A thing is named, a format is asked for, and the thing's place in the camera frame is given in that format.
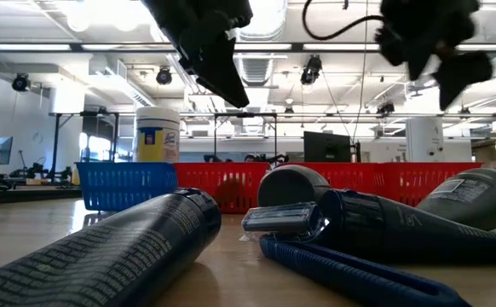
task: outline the desk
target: desk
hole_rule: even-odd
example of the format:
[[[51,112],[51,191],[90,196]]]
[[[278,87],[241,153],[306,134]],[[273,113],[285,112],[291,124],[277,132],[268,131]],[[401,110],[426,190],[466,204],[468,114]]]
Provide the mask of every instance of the desk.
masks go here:
[[[0,266],[105,216],[81,200],[0,205]],[[264,258],[256,243],[240,242],[242,216],[223,216],[222,230],[156,306],[356,306]],[[496,307],[496,267],[404,267],[455,288],[474,306]]]

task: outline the ceiling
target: ceiling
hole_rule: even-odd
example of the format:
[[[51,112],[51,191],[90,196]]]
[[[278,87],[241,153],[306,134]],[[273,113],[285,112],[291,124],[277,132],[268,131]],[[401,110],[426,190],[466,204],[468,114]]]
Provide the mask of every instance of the ceiling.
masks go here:
[[[257,2],[282,2],[287,0],[251,0]],[[107,3],[121,3],[123,0],[107,0]],[[124,9],[125,18],[120,20],[136,20],[137,26],[132,31],[118,30],[118,18],[113,18],[107,12],[107,7],[102,7],[98,14],[92,14],[93,24],[82,32],[75,32],[68,22],[68,15],[72,9],[73,1],[32,1],[32,0],[0,0],[0,43],[132,43],[155,42],[161,38],[159,31],[155,31],[155,23],[145,8],[137,1],[127,1]],[[301,11],[303,0],[289,0],[287,2],[284,24],[279,38],[275,41],[283,43],[310,43],[313,40],[303,30]],[[379,1],[350,0],[347,10],[343,10],[342,2],[330,0],[314,0],[314,5],[309,9],[309,27],[313,32],[327,34],[336,31],[351,21],[366,14],[378,14]],[[474,14],[477,24],[476,35],[466,43],[496,43],[496,0],[482,1],[482,9]],[[254,25],[265,27],[265,18],[260,18]],[[332,40],[334,43],[364,43],[373,42],[373,33],[380,27],[378,22],[369,22],[357,26]],[[300,84],[300,73],[303,70],[311,53],[284,53],[279,51],[268,55],[272,59],[270,79],[260,88],[249,88],[251,98],[250,111],[258,112],[284,112],[287,105],[286,99],[292,99],[292,106],[296,113],[358,113],[360,110],[374,113],[377,105],[390,100],[395,104],[397,113],[438,113],[438,95],[435,88],[421,90],[420,97],[409,98],[406,101],[406,75],[405,67],[392,67],[381,55],[375,53],[322,53],[320,58],[323,71],[317,81],[309,87]],[[231,112],[232,108],[219,99],[210,99],[203,88],[194,85],[183,72],[178,72],[174,55],[166,54],[135,54],[135,53],[110,53],[104,54],[108,63],[115,65],[122,61],[127,68],[126,77],[132,87],[142,93],[152,103],[168,106],[182,112]],[[55,64],[73,76],[76,82],[85,84],[90,95],[86,98],[88,104],[101,104],[110,108],[124,107],[129,110],[133,101],[114,83],[102,82],[90,73],[92,54],[0,54],[0,63],[9,64]],[[432,59],[426,67],[425,74],[433,72],[439,62]],[[159,67],[171,66],[172,83],[158,85],[155,78]],[[426,84],[430,80],[423,78]],[[455,102],[449,112],[456,113],[461,105],[470,106],[472,113],[496,113],[496,101],[488,102],[483,107],[478,107],[485,101],[496,97],[496,78],[481,84],[475,84],[467,89]],[[478,119],[463,123],[464,129],[479,129],[489,127],[495,119]],[[319,118],[310,116],[293,116],[281,119],[284,122],[295,123],[295,133],[299,134],[298,122],[307,122],[315,127],[320,123],[336,123],[336,128],[349,129],[356,125],[355,119]],[[362,119],[361,122],[370,130],[375,125],[397,125],[404,127],[404,119]],[[445,120],[449,125],[461,122],[461,119]],[[187,123],[196,129],[204,129],[208,122],[204,120],[188,120]],[[234,121],[233,125],[242,126],[245,121]],[[294,129],[285,128],[286,132]]]

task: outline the blue plastic basket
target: blue plastic basket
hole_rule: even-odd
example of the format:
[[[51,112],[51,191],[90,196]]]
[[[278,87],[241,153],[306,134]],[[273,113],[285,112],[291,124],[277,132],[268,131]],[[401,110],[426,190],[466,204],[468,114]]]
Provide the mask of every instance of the blue plastic basket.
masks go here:
[[[122,211],[178,186],[171,163],[77,163],[85,208]]]

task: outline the disinfecting wipes container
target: disinfecting wipes container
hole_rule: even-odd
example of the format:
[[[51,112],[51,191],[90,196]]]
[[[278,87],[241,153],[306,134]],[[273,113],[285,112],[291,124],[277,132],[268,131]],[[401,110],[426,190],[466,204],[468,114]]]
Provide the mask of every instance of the disinfecting wipes container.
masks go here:
[[[178,162],[180,114],[162,107],[136,109],[135,162]]]

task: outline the table surface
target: table surface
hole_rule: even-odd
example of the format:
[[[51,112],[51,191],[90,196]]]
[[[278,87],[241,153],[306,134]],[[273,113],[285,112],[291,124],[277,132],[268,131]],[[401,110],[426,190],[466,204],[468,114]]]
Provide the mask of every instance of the table surface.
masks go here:
[[[0,266],[106,215],[81,200],[0,205]],[[156,302],[159,306],[356,306],[311,280],[264,258],[257,243],[241,242],[242,216],[224,215],[216,240]],[[455,288],[474,306],[496,307],[494,267],[402,267]]]

